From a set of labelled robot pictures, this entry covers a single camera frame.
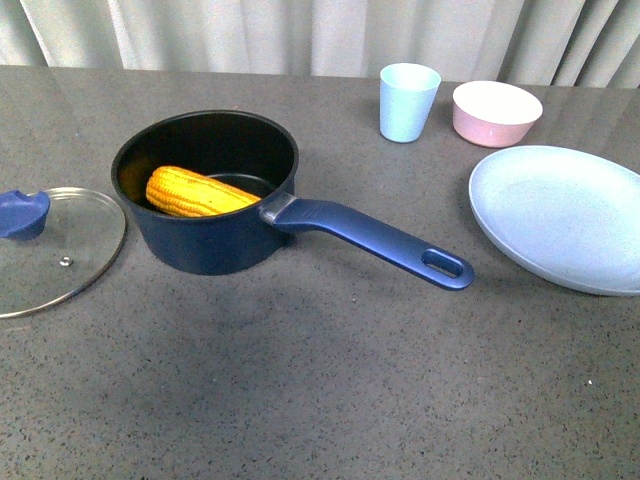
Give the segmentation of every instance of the pink bowl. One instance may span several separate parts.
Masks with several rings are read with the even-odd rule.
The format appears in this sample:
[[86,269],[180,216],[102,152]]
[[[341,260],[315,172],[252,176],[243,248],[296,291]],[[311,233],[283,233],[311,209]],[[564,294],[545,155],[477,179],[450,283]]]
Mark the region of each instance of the pink bowl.
[[541,115],[536,97],[506,83],[468,82],[453,91],[453,128],[483,147],[515,145]]

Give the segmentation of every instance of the gray countertop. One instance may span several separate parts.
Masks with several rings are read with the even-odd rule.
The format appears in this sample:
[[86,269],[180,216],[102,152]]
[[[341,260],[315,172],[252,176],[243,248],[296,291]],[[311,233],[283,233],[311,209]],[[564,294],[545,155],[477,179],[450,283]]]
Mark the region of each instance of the gray countertop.
[[[494,150],[454,132],[454,87],[398,145],[378,132],[375,79],[0,67],[0,191],[115,198],[111,162],[137,131],[250,111],[296,139],[298,195],[477,273],[448,292],[308,233],[202,277],[156,260],[131,221],[96,283],[0,321],[0,477],[640,477],[639,300],[542,280],[484,236],[467,187]],[[640,92],[527,89],[545,113],[523,144],[640,170]]]

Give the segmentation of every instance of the light blue cup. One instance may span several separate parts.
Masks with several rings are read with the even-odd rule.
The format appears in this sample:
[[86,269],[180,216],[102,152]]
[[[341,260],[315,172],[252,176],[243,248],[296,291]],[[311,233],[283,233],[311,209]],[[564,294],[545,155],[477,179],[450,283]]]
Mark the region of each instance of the light blue cup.
[[392,142],[418,139],[442,79],[415,63],[395,63],[380,72],[380,133]]

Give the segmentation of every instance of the blue lid handle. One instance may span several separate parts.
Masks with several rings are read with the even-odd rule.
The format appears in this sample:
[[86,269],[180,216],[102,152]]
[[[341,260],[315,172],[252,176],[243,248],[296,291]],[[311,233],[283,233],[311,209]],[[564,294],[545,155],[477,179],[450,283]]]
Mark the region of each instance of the blue lid handle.
[[0,194],[0,238],[31,240],[44,230],[51,206],[45,192],[26,195],[19,190]]

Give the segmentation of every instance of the plate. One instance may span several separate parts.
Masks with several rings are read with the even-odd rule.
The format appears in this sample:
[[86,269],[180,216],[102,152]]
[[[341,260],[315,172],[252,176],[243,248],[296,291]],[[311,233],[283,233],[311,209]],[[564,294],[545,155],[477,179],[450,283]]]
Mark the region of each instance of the plate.
[[640,294],[640,176],[576,150],[513,147],[469,180],[471,208],[507,257],[574,290]]

